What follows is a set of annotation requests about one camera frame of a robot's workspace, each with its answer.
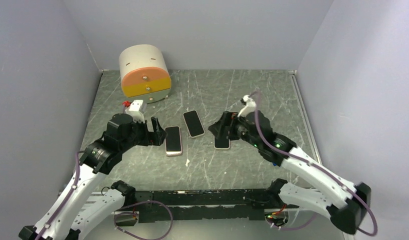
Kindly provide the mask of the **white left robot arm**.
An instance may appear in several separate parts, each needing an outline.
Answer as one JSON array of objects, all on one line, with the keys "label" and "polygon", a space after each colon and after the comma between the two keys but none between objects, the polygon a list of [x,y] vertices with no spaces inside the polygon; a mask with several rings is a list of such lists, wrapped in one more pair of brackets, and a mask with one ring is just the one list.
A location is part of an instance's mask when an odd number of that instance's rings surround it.
[{"label": "white left robot arm", "polygon": [[153,130],[147,121],[135,122],[126,113],[115,114],[102,136],[75,154],[75,172],[61,195],[35,224],[24,226],[22,240],[83,240],[93,228],[112,212],[130,210],[137,203],[136,189],[119,180],[111,185],[87,209],[83,206],[95,188],[109,175],[123,154],[135,146],[160,146],[166,132],[158,118],[152,117]]}]

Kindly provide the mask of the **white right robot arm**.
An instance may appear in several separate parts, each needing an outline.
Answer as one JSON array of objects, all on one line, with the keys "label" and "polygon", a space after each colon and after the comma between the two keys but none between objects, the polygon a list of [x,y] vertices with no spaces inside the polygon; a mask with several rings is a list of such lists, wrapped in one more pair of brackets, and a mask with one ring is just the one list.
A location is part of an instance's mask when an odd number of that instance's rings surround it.
[{"label": "white right robot arm", "polygon": [[273,131],[270,121],[258,112],[246,117],[237,112],[223,112],[221,118],[208,127],[216,139],[243,140],[255,147],[268,162],[295,173],[311,184],[302,188],[284,179],[276,179],[266,189],[267,201],[275,208],[295,205],[328,218],[342,232],[354,235],[364,232],[360,225],[366,215],[378,233],[378,224],[370,208],[371,188],[365,183],[354,184],[331,172],[306,154],[288,137]]}]

